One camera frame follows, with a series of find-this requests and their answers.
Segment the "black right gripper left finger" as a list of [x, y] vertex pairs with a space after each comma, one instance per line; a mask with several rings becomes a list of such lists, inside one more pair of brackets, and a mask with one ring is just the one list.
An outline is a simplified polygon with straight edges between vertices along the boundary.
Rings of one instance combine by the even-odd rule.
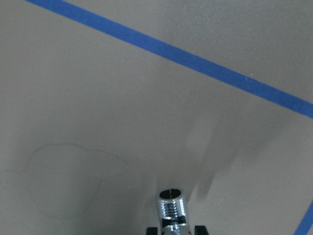
[[146, 229], [146, 235], [158, 235], [158, 228], [157, 227], [148, 227]]

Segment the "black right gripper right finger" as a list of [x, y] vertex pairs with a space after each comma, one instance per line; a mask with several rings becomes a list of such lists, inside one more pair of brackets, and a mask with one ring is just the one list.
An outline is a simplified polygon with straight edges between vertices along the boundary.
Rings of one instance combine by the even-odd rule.
[[208, 230], [204, 225], [197, 225], [194, 227], [195, 235], [208, 235]]

